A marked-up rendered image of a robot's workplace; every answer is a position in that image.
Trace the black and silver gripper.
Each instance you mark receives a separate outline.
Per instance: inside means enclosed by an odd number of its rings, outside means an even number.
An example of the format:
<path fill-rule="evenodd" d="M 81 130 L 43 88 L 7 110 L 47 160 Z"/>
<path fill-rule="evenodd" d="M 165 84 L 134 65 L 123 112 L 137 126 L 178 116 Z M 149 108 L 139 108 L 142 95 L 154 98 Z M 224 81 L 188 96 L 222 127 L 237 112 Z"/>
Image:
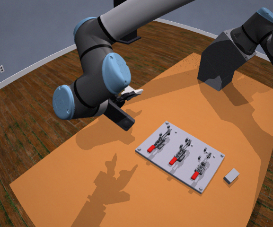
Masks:
<path fill-rule="evenodd" d="M 126 87 L 124 91 L 121 93 L 121 96 L 114 95 L 113 97 L 109 98 L 114 104 L 116 104 L 118 107 L 122 107 L 125 103 L 125 100 L 129 101 L 133 97 L 136 97 L 140 95 L 143 92 L 143 89 L 134 90 L 130 86 Z M 109 100 L 108 99 L 108 100 Z"/>

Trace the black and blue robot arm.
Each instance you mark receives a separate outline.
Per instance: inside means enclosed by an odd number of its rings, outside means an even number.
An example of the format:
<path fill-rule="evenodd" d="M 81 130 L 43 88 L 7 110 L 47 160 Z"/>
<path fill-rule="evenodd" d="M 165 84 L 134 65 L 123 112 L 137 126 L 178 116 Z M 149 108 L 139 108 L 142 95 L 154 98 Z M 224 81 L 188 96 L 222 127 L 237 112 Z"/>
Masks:
<path fill-rule="evenodd" d="M 104 114 L 128 131 L 135 120 L 108 99 L 129 86 L 131 73 L 111 45 L 147 23 L 195 0 L 127 0 L 99 17 L 88 17 L 74 28 L 83 75 L 69 86 L 57 87 L 53 110 L 58 118 L 71 120 Z M 246 55 L 260 44 L 273 65 L 273 13 L 260 8 L 230 36 Z M 272 39 L 272 40 L 271 40 Z M 108 105 L 108 108 L 107 108 Z"/>

